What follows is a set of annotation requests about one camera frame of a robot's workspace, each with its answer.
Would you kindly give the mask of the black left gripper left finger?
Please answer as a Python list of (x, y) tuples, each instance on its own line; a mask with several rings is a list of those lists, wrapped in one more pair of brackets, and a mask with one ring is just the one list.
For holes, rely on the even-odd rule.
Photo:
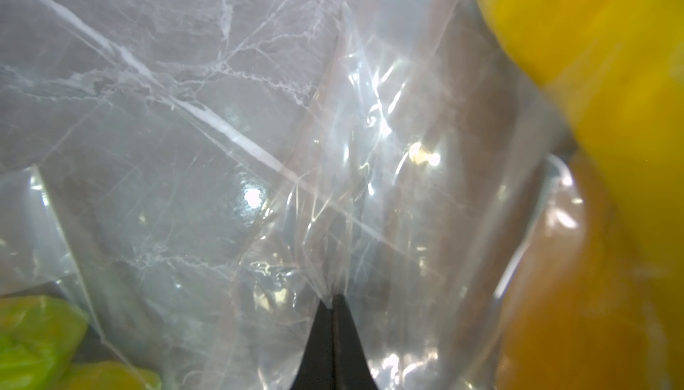
[(333, 314), (320, 302), (291, 390), (333, 390)]

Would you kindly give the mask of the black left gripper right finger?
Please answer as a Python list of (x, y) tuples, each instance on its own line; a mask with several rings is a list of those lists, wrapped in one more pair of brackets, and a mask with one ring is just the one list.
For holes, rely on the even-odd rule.
[(332, 345), (336, 390), (378, 390), (343, 295), (332, 299)]

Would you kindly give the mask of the clear zip bag with bananas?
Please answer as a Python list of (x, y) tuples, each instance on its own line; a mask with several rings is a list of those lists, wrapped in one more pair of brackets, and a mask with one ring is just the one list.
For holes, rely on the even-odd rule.
[(290, 389), (336, 295), (378, 389), (674, 388), (657, 266), (478, 3), (343, 0), (200, 388)]

